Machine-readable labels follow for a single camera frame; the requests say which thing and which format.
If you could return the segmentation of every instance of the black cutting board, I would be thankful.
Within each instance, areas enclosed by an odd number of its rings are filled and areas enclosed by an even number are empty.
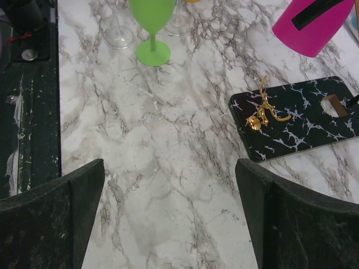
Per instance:
[[[264,90],[268,102],[275,105],[278,116],[292,118],[276,121],[266,110],[268,126],[254,131],[247,118],[256,115],[263,99],[259,90],[234,94],[229,108],[251,160],[259,162],[335,143],[359,135],[359,105],[347,108],[345,117],[332,117],[321,106],[323,97],[335,94],[346,107],[353,98],[348,87],[337,76],[271,87]]]

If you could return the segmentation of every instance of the pink cup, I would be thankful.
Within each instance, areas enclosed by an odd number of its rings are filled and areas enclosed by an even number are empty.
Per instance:
[[[348,17],[354,0],[345,0],[298,31],[292,19],[314,0],[293,0],[273,26],[273,33],[286,46],[308,57],[316,57]]]

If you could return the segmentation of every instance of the gold figurine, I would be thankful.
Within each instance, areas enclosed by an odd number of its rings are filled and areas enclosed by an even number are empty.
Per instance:
[[[262,79],[262,82],[260,83],[260,88],[259,88],[259,93],[263,98],[263,103],[260,105],[258,112],[257,112],[257,116],[250,116],[247,119],[248,124],[251,126],[251,128],[253,130],[258,131],[261,127],[262,124],[264,124],[265,126],[268,126],[268,118],[265,115],[265,110],[269,109],[270,113],[272,114],[273,118],[275,118],[276,120],[280,121],[280,122],[285,122],[286,120],[289,120],[292,116],[288,115],[285,118],[280,118],[279,116],[276,115],[276,113],[274,112],[275,106],[270,105],[268,103],[268,94],[266,94],[265,92],[263,92],[263,86],[264,86],[264,82],[266,80],[267,76],[264,76],[264,78]]]

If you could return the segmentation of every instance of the red wire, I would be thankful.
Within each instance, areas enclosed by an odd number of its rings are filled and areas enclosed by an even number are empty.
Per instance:
[[[19,40],[19,39],[26,39],[26,38],[29,38],[31,37],[32,34],[29,34],[28,32],[26,32],[23,36],[19,37],[19,38],[9,38],[6,42],[7,45],[10,45],[11,43],[13,43],[14,41],[16,40]]]

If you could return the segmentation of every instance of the green goblet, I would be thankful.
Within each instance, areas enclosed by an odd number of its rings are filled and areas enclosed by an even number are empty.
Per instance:
[[[160,66],[171,57],[171,50],[156,34],[172,16],[176,0],[130,0],[130,9],[137,22],[150,34],[150,40],[136,49],[139,61],[147,66]]]

